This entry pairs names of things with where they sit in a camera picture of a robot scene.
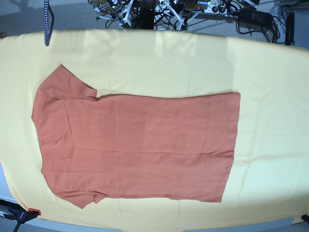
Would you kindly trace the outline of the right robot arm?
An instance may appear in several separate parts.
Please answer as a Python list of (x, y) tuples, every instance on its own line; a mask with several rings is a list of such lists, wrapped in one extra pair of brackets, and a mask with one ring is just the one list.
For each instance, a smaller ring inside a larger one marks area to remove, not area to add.
[(88, 0), (87, 1), (98, 14), (96, 20), (105, 19), (117, 22), (123, 29), (131, 28), (129, 18), (134, 0)]

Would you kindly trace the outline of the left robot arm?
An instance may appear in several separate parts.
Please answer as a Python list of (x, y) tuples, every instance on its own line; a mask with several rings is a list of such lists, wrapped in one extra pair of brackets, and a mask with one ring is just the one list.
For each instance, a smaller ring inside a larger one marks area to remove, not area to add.
[(197, 0), (159, 0), (154, 9), (154, 29), (188, 31), (189, 24), (201, 12)]

